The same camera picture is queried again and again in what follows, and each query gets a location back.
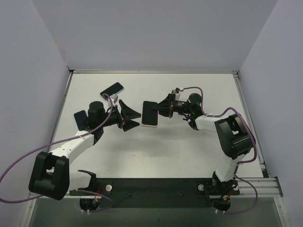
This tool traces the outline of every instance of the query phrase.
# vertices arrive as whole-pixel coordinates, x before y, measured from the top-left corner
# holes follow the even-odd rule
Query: black smartphone
[[[154,109],[156,102],[144,101],[141,117],[141,125],[149,127],[158,126],[158,110]]]
[[[110,86],[110,87],[106,88],[104,91],[102,91],[100,93],[100,95],[102,96],[102,98],[104,98],[103,94],[108,94],[109,96],[111,96],[113,94],[118,94],[123,90],[124,90],[124,87],[119,82],[116,82],[112,86]]]

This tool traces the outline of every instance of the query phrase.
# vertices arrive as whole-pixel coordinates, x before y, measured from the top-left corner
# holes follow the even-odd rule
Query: white table
[[[119,99],[138,112],[145,100],[160,102],[176,87],[199,86],[207,113],[219,114],[232,106],[244,116],[232,74],[74,74],[54,140],[73,136],[73,114],[103,101],[99,93],[116,82],[125,87]],[[180,99],[194,92],[199,93],[187,90]],[[117,126],[105,127],[100,141],[72,163],[71,171],[84,169],[102,178],[203,178],[212,177],[222,156],[216,133],[195,131],[174,114],[171,119],[159,116],[158,128],[138,126],[123,132]],[[245,160],[252,157],[253,151]],[[258,159],[241,165],[238,176],[263,177]]]

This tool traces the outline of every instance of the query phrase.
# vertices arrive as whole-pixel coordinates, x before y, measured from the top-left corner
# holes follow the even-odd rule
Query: gray floor
[[[234,198],[231,210],[249,207],[254,198]],[[272,198],[259,198],[256,207],[240,215],[215,214],[212,208],[200,209],[119,209],[86,215],[76,209],[79,199],[55,201],[38,199],[31,227],[280,227]]]

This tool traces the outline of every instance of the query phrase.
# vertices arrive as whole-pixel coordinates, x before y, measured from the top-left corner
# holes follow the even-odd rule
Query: bolt
[[[199,191],[204,191],[204,185],[203,184],[199,184],[198,185],[198,190]]]
[[[107,191],[107,192],[110,192],[111,190],[112,190],[112,186],[110,185],[110,184],[108,184],[108,185],[106,185],[106,187],[105,187],[105,190]]]

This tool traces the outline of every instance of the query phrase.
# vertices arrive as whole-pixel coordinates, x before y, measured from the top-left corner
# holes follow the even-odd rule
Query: white wall
[[[303,1],[279,0],[240,70],[265,162],[302,226]]]
[[[0,173],[50,141],[68,69],[31,0],[0,1]],[[35,156],[12,169],[0,196],[28,196]],[[25,204],[0,202],[0,226],[19,226]]]
[[[33,0],[70,69],[238,70],[277,0]]]

